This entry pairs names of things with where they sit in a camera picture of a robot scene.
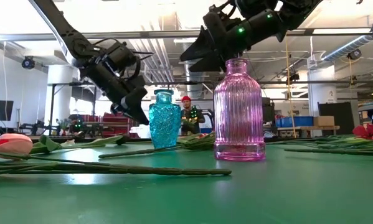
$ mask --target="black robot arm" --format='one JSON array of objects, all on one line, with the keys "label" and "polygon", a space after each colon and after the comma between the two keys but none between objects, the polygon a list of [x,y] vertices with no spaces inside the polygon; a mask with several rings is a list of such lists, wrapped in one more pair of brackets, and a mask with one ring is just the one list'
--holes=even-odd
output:
[{"label": "black robot arm", "polygon": [[[203,17],[197,40],[181,55],[181,61],[201,58],[192,65],[191,72],[226,70],[225,61],[239,57],[244,50],[275,35],[283,41],[287,30],[298,28],[322,0],[282,0],[283,6],[274,11],[278,0],[229,0],[211,6]],[[225,6],[234,8],[229,14]],[[245,18],[231,19],[235,9]]]},{"label": "black robot arm", "polygon": [[[29,2],[54,33],[68,63],[80,69],[81,77],[88,77],[113,102],[112,112],[121,111],[142,124],[149,124],[141,108],[142,98],[147,94],[144,79],[138,75],[141,60],[126,43],[116,41],[108,49],[91,44],[66,21],[52,0]],[[134,75],[128,78],[119,75],[134,64]]]}]

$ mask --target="green tabletop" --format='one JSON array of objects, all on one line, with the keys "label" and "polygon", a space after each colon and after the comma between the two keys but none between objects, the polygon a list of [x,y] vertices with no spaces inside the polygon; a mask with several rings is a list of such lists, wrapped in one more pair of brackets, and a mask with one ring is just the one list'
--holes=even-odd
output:
[{"label": "green tabletop", "polygon": [[[152,148],[129,144],[55,152],[98,155]],[[229,168],[228,177],[7,175],[0,177],[0,224],[373,223],[373,157],[284,152],[262,162],[216,161],[212,152],[106,159],[136,166]]]}]

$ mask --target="person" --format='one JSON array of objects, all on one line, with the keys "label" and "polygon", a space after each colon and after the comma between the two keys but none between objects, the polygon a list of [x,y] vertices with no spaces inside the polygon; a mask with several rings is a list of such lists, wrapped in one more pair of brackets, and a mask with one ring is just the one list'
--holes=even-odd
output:
[{"label": "person", "polygon": [[182,117],[182,135],[187,135],[190,131],[192,134],[200,133],[199,123],[204,123],[205,119],[200,110],[197,110],[197,120],[191,120],[192,100],[188,96],[182,97],[182,105],[184,109],[181,111]]}]

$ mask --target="turquoise glass bottle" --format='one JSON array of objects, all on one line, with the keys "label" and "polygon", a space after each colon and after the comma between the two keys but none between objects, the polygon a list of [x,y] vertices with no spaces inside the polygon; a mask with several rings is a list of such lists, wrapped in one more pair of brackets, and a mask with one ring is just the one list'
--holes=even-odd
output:
[{"label": "turquoise glass bottle", "polygon": [[155,149],[175,146],[181,127],[181,107],[172,103],[172,90],[155,90],[149,106],[151,140]]}]

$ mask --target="ceiling light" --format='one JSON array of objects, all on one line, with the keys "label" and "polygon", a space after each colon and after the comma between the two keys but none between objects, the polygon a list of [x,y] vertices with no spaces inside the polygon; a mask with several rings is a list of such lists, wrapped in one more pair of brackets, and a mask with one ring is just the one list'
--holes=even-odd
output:
[{"label": "ceiling light", "polygon": [[313,34],[368,34],[370,28],[352,28],[352,29],[315,29]]},{"label": "ceiling light", "polygon": [[186,44],[195,42],[197,37],[183,38],[183,39],[174,39],[175,44]]},{"label": "ceiling light", "polygon": [[281,7],[283,6],[283,2],[282,1],[278,1],[278,3],[276,4],[276,7],[275,7],[275,11],[278,12],[280,11]]}]

